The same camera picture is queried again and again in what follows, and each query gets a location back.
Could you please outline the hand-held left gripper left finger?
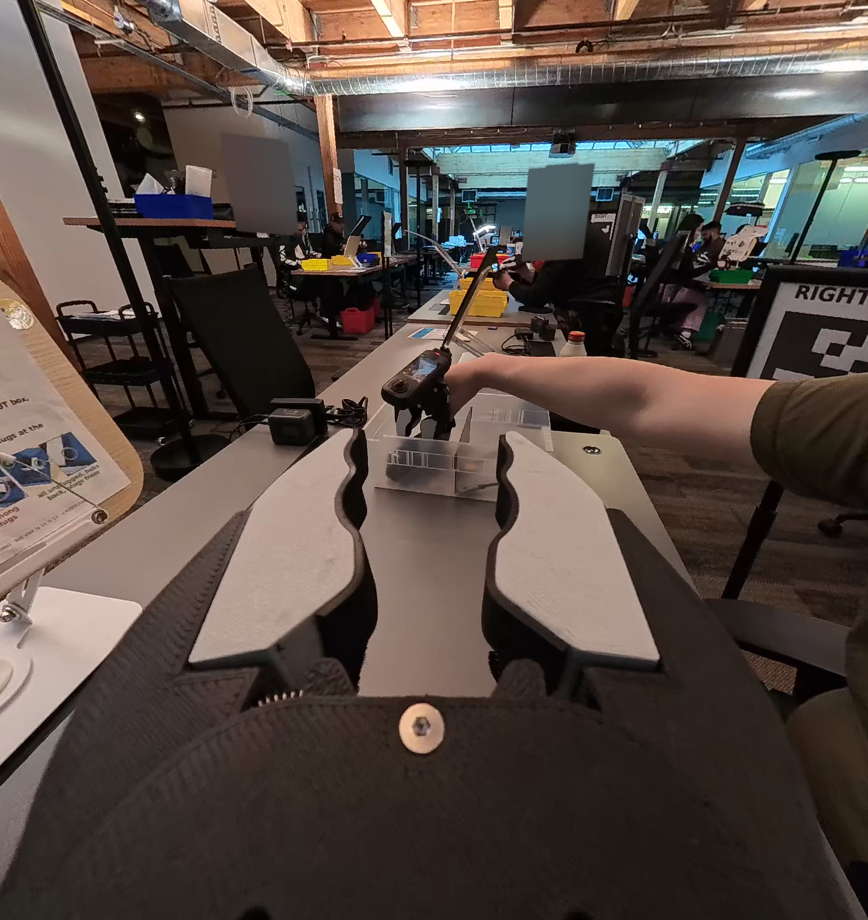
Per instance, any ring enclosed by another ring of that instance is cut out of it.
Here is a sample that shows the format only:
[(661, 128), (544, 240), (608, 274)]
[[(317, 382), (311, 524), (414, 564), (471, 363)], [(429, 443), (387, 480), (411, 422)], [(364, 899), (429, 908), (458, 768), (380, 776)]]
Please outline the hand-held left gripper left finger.
[(364, 431), (337, 431), (254, 502), (188, 662), (195, 669), (360, 669), (377, 596), (359, 528), (367, 515)]

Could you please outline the clear plastic storage bin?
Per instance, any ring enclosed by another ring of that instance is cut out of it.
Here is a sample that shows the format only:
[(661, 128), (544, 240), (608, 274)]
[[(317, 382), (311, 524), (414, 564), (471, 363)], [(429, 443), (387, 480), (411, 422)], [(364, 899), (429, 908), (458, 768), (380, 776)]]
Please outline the clear plastic storage bin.
[(497, 499), (499, 437), (517, 431), (548, 453), (553, 451), (550, 413), (517, 397), (484, 390), (464, 406), (449, 441), (394, 434), (394, 409), (380, 408), (365, 427), (369, 466), (377, 488), (401, 489), (450, 498)]

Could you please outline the person's right forearm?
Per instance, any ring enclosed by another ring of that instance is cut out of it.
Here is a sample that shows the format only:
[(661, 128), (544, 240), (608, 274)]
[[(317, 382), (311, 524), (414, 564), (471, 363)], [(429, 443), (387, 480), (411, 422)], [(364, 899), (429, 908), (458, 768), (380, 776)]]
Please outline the person's right forearm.
[(868, 507), (868, 373), (770, 382), (601, 358), (502, 366), (492, 385), (566, 418)]

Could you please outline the person's right hand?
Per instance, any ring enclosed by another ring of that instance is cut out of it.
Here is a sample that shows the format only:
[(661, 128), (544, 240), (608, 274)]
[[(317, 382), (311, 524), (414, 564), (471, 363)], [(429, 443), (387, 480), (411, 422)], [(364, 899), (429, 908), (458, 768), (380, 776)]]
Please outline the person's right hand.
[(490, 353), (452, 365), (444, 376), (451, 420), (482, 390), (516, 396), (512, 378), (524, 362), (520, 356)]

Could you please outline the large yellow bin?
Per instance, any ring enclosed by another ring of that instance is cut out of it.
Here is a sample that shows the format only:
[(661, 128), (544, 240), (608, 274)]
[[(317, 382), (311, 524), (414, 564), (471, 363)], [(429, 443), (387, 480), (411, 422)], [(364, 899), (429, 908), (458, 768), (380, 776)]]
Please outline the large yellow bin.
[[(473, 281), (474, 278), (472, 276), (466, 277), (462, 282), (460, 282), (460, 287), (458, 289), (450, 292), (449, 301), (451, 315), (457, 314), (460, 306), (463, 303), (465, 294), (471, 287)], [(474, 293), (471, 305), (467, 310), (466, 317), (503, 316), (508, 308), (508, 304), (509, 294), (495, 288), (492, 278), (486, 277), (486, 279), (481, 282), (480, 286), (476, 289), (476, 293)]]

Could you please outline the black pole stand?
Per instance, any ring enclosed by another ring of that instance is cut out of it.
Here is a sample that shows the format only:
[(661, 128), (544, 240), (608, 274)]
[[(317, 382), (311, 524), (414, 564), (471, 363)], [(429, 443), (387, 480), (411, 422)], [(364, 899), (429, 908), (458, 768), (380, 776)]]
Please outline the black pole stand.
[(195, 435), (191, 431), (187, 411), (178, 395), (174, 365), (161, 346), (157, 334), (158, 320), (143, 299), (124, 241), (110, 211), (102, 179), (97, 172), (72, 99), (60, 74), (40, 14), (32, 1), (18, 1), (17, 6), (37, 53), (38, 62), (95, 208), (100, 228), (106, 237), (107, 246), (118, 270), (122, 286), (133, 308), (134, 316), (139, 321), (143, 340), (160, 378), (165, 401), (176, 423), (177, 440), (158, 447), (150, 457), (152, 470), (156, 475), (166, 481), (174, 482), (219, 453), (228, 442), (221, 435)]

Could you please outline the black rolling cart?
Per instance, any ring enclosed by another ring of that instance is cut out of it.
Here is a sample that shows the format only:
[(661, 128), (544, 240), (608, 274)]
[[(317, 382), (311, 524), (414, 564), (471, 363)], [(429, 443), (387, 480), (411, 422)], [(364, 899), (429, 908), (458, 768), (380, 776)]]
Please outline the black rolling cart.
[(60, 330), (72, 347), (83, 381), (95, 397), (102, 387), (122, 390), (128, 408), (114, 416), (118, 428), (135, 440), (164, 443), (177, 423), (155, 389), (161, 376), (149, 356), (141, 323), (129, 305), (101, 310), (91, 300), (56, 305)]

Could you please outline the white metal stand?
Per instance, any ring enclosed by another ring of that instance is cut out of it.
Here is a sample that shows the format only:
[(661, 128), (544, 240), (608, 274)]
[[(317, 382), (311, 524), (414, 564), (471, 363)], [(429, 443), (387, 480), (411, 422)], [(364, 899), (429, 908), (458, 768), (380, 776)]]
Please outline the white metal stand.
[(72, 696), (141, 614), (131, 601), (0, 570), (0, 771)]

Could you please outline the blue bin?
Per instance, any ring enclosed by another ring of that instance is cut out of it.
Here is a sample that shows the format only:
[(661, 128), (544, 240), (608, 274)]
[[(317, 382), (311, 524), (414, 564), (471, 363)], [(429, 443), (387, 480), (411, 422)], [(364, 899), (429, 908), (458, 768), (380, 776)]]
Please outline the blue bin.
[(214, 217), (213, 201), (207, 196), (175, 193), (135, 193), (133, 202), (137, 212), (144, 219), (205, 220)]

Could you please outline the wooden top standing desk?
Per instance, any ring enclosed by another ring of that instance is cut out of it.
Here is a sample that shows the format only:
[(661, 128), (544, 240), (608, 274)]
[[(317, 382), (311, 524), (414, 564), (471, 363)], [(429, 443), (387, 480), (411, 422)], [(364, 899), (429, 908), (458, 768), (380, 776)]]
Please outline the wooden top standing desk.
[(180, 382), (187, 404), (187, 415), (193, 420), (228, 421), (232, 416), (227, 411), (210, 408), (200, 383), (198, 371), (187, 339), (187, 328), (172, 297), (171, 288), (165, 281), (163, 263), (156, 253), (158, 240), (182, 238), (188, 247), (198, 250), (242, 250), (247, 249), (261, 277), (261, 285), (267, 288), (267, 273), (263, 263), (264, 249), (273, 251), (279, 247), (279, 236), (256, 236), (255, 233), (236, 229), (230, 214), (231, 208), (218, 209), (217, 218), (203, 217), (141, 217), (139, 213), (117, 214), (114, 217), (121, 238), (136, 239), (148, 269), (156, 304), (164, 320), (165, 333), (172, 356), (175, 379)]

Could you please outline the black framed marker sign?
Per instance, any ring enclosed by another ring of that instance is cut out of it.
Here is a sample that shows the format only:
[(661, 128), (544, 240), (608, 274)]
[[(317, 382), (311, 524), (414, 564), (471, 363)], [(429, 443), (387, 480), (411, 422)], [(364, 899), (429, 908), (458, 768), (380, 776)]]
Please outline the black framed marker sign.
[(868, 374), (868, 270), (768, 270), (731, 376), (768, 385)]

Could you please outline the person's olive green clothing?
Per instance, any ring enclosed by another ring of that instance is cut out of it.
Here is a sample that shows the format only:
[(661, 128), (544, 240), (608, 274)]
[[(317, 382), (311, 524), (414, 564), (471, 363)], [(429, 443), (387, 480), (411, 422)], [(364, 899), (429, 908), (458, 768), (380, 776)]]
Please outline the person's olive green clothing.
[(868, 863), (868, 584), (845, 647), (847, 687), (798, 707), (786, 729), (842, 864)]

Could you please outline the black floor lamp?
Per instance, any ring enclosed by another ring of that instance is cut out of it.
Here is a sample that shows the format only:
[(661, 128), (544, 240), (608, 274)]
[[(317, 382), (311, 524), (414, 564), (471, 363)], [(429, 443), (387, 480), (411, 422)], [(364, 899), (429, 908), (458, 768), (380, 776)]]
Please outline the black floor lamp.
[(860, 156), (861, 154), (862, 154), (862, 151), (860, 149), (846, 149), (846, 150), (843, 149), (843, 150), (837, 150), (837, 151), (823, 152), (823, 153), (819, 153), (815, 155), (815, 160), (817, 162), (827, 163), (829, 164), (829, 166), (827, 167), (826, 173), (820, 185), (819, 191), (816, 195), (815, 201), (813, 202), (810, 212), (808, 213), (808, 217), (806, 219), (804, 227), (802, 228), (802, 231), (799, 237), (796, 239), (796, 243), (792, 249), (792, 253), (788, 260), (788, 263), (790, 265), (795, 265), (799, 258), (801, 249), (805, 245), (805, 242), (807, 241), (808, 233), (811, 229), (812, 224), (815, 221), (815, 218), (819, 211), (819, 206), (824, 196), (826, 195), (828, 187), (831, 183), (831, 178), (833, 177), (833, 174), (838, 166), (839, 161), (842, 159), (852, 159), (852, 158)]

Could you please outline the long silver flexible duct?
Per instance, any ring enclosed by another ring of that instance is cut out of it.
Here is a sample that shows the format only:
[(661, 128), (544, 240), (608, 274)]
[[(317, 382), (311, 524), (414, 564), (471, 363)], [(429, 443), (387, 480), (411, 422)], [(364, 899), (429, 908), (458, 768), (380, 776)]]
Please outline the long silver flexible duct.
[(303, 96), (361, 96), (501, 89), (539, 86), (580, 86), (670, 81), (702, 78), (753, 78), (798, 75), (868, 73), (868, 52), (801, 52), (690, 58), (657, 61), (598, 61), (526, 63), (480, 71), (434, 74), (311, 75), (304, 79)]

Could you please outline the rectangular metal ceiling duct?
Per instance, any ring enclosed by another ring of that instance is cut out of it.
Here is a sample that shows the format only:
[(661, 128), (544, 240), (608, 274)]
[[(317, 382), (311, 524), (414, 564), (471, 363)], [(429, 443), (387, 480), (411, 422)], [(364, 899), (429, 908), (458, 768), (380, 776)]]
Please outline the rectangular metal ceiling duct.
[(146, 1), (153, 23), (217, 63), (258, 83), (311, 97), (302, 71), (277, 62), (247, 29), (208, 1)]

